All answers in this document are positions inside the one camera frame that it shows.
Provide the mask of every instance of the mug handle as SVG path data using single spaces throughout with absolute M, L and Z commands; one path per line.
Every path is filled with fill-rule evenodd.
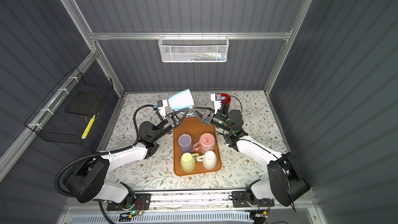
M 192 153 L 192 157 L 194 160 L 197 159 L 199 155 L 200 155 L 199 153 Z
M 192 150 L 194 150 L 194 151 L 198 151 L 198 150 L 200 150 L 200 145 L 199 145 L 199 142 L 197 142 L 197 143 L 194 143 L 194 145 L 192 146 Z
M 205 158 L 205 155 L 201 155 L 201 156 L 196 158 L 196 161 L 202 162 L 204 158 Z

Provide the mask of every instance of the orange tray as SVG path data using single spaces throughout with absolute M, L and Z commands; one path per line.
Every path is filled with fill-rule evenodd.
M 202 162 L 196 162 L 196 167 L 193 171 L 191 172 L 185 172 L 181 168 L 181 156 L 183 152 L 180 150 L 180 147 L 178 146 L 178 138 L 183 134 L 186 133 L 191 136 L 192 142 L 196 143 L 199 141 L 200 136 L 203 133 L 211 133 L 215 138 L 216 138 L 216 145 L 214 146 L 214 153 L 216 153 L 217 157 L 217 164 L 214 169 L 206 169 L 203 167 Z M 201 151 L 192 151 L 191 153 L 199 153 L 203 155 Z M 207 126 L 206 124 L 200 122 L 198 118 L 185 118 L 181 125 L 177 128 L 174 129 L 174 173 L 176 175 L 182 176 L 182 175 L 192 175 L 192 174 L 199 174 L 199 173 L 205 173 L 205 172 L 216 172 L 221 169 L 221 158 L 220 158 L 220 152 L 218 150 L 218 144 L 217 144 L 217 137 L 216 137 L 216 132 L 214 129 L 214 126 Z

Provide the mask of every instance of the red mug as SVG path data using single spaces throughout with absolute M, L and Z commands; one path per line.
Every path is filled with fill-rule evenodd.
M 204 133 L 199 139 L 199 142 L 195 143 L 192 148 L 194 151 L 201 150 L 202 153 L 207 151 L 214 151 L 216 145 L 216 138 L 210 133 Z

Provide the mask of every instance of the light blue slotted cable tray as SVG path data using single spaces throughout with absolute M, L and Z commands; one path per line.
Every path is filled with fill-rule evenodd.
M 108 217 L 115 223 L 253 223 L 250 220 L 250 213 L 245 211 L 202 211 L 202 212 L 156 212 L 144 213 L 133 217 L 131 221 L 116 221 L 118 214 L 108 214 Z M 74 214 L 70 224 L 95 223 L 107 224 L 102 214 Z

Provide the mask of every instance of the floral tablecloth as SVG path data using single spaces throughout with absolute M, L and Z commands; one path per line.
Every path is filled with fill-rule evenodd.
M 226 92 L 238 97 L 243 107 L 244 130 L 261 144 L 286 152 L 281 134 L 263 91 Z M 192 93 L 196 107 L 211 107 L 211 92 Z M 131 145 L 136 140 L 132 121 L 135 110 L 145 104 L 154 105 L 173 93 L 137 93 L 126 96 L 119 119 L 113 130 L 107 150 Z M 239 102 L 232 98 L 230 109 L 240 109 Z M 159 123 L 152 108 L 143 108 L 137 114 L 138 126 L 143 121 Z M 173 166 L 173 134 L 165 135 L 158 143 L 156 153 L 144 160 L 135 161 L 116 168 L 107 174 L 107 179 L 127 183 L 133 190 L 233 188 L 244 187 L 257 180 L 268 180 L 267 168 L 247 155 L 226 146 L 222 135 L 217 134 L 222 169 L 196 175 L 177 176 Z

